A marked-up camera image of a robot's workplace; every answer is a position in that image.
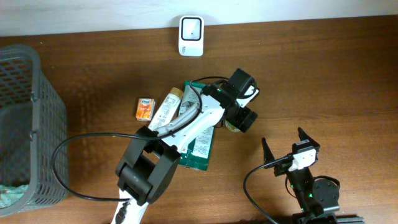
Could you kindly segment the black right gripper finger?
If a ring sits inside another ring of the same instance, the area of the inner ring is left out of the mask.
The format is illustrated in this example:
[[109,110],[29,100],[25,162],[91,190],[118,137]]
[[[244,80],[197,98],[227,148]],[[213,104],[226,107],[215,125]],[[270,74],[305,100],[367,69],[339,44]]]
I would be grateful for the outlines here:
[[264,164],[269,164],[275,161],[274,155],[265,138],[262,138],[263,158]]
[[298,136],[301,141],[308,140],[312,144],[315,142],[301,127],[298,127]]

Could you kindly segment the green lid jar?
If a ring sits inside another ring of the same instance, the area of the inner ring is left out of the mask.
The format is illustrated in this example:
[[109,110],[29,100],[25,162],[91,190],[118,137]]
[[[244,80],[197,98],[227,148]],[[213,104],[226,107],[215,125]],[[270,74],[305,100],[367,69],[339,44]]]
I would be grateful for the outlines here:
[[225,122],[224,122],[224,125],[225,125],[225,127],[226,127],[229,131],[231,131],[231,132],[234,132],[234,133],[240,132],[240,130],[239,130],[237,127],[233,126],[233,125],[232,125],[230,122],[228,122],[228,121],[225,121]]

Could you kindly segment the green white 3M package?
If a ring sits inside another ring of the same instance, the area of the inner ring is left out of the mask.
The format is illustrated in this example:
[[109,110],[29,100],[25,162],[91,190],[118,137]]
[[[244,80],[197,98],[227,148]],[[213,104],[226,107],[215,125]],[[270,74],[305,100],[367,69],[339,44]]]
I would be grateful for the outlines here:
[[[184,94],[179,106],[178,115],[184,114],[192,105],[198,103],[198,97],[190,88],[190,82],[184,83]],[[195,170],[207,171],[213,145],[215,128],[210,126],[201,132],[185,149],[181,152],[180,166]]]

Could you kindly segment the white tube gold cap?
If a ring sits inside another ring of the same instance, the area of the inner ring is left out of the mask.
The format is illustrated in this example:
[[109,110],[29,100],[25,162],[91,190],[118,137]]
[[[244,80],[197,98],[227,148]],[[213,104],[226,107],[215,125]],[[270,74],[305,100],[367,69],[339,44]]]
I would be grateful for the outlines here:
[[148,128],[153,131],[169,124],[182,100],[183,91],[173,87],[156,111]]

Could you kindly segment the small orange tissue pack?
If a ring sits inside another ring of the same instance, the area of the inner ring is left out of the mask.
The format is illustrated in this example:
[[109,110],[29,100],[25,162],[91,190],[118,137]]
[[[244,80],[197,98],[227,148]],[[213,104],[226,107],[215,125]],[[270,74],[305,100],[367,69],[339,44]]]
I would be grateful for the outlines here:
[[138,121],[151,121],[155,110],[155,99],[139,98],[136,111]]

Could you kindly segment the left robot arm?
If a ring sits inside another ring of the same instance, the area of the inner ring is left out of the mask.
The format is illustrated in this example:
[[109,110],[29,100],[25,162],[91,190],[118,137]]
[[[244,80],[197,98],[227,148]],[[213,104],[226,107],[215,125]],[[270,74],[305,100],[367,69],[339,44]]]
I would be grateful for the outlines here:
[[140,128],[116,167],[119,194],[127,200],[119,202],[112,222],[141,221],[169,186],[183,149],[202,131],[222,119],[246,131],[257,117],[246,105],[258,94],[254,84],[207,85],[198,92],[198,104],[175,120],[153,131]]

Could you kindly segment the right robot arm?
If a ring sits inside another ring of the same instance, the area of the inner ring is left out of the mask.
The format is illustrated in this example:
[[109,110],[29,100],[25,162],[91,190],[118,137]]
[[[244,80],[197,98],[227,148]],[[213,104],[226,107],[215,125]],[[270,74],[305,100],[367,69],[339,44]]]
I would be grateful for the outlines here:
[[292,152],[276,159],[265,138],[262,138],[265,168],[273,168],[276,177],[284,175],[300,205],[301,212],[292,215],[292,223],[364,223],[359,216],[337,216],[340,210],[340,182],[332,177],[313,176],[310,166],[318,161],[320,145],[302,128],[298,128],[300,141],[292,145]]

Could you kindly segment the white barcode scanner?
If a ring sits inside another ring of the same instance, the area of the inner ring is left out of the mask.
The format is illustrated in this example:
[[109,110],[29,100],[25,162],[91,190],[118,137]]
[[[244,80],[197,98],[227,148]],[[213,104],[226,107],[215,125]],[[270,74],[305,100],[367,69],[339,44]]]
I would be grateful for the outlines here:
[[178,28],[178,52],[186,57],[201,57],[204,51],[204,20],[201,16],[182,16]]

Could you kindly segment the grey plastic basket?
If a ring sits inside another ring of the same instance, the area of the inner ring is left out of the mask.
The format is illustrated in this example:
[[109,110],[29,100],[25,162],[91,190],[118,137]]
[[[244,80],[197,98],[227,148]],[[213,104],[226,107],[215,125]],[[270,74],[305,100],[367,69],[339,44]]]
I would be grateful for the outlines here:
[[28,185],[1,216],[52,207],[66,199],[51,156],[67,137],[64,102],[42,73],[39,54],[27,45],[1,47],[1,185]]

